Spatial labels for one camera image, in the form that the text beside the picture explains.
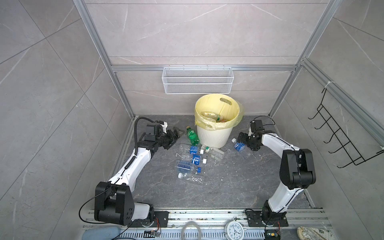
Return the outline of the clear bottle blue cap bottom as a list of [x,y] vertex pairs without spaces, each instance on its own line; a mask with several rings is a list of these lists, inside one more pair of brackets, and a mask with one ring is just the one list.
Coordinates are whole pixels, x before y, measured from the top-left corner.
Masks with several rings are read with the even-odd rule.
[[201,167],[186,161],[179,161],[176,168],[180,173],[201,174],[203,172]]

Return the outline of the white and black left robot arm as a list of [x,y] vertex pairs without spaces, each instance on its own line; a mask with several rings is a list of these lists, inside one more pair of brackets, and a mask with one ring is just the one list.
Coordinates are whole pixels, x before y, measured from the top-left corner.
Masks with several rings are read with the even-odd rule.
[[94,225],[115,224],[150,227],[155,221],[152,204],[137,203],[132,193],[136,180],[159,148],[170,149],[186,132],[177,127],[168,129],[167,122],[138,117],[134,121],[134,150],[121,169],[95,189]]

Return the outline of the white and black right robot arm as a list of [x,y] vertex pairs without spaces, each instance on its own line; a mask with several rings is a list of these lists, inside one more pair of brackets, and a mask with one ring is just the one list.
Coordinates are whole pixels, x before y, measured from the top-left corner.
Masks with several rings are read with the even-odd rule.
[[250,122],[248,133],[239,133],[237,141],[252,151],[267,147],[281,158],[280,184],[262,209],[261,218],[266,226],[273,226],[286,216],[293,200],[316,182],[313,154],[283,140],[276,133],[265,130],[261,120]]

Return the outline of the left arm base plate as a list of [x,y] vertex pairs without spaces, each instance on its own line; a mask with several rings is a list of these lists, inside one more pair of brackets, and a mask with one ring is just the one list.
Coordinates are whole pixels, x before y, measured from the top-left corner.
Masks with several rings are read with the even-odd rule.
[[149,217],[145,220],[134,220],[130,225],[131,228],[157,228],[158,224],[161,228],[168,226],[170,212],[154,211],[149,213]]

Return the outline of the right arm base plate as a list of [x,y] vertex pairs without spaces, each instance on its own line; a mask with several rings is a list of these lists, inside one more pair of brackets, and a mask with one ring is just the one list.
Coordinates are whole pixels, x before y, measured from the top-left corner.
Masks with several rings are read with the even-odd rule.
[[288,227],[286,212],[274,213],[268,210],[254,211],[245,210],[249,227]]

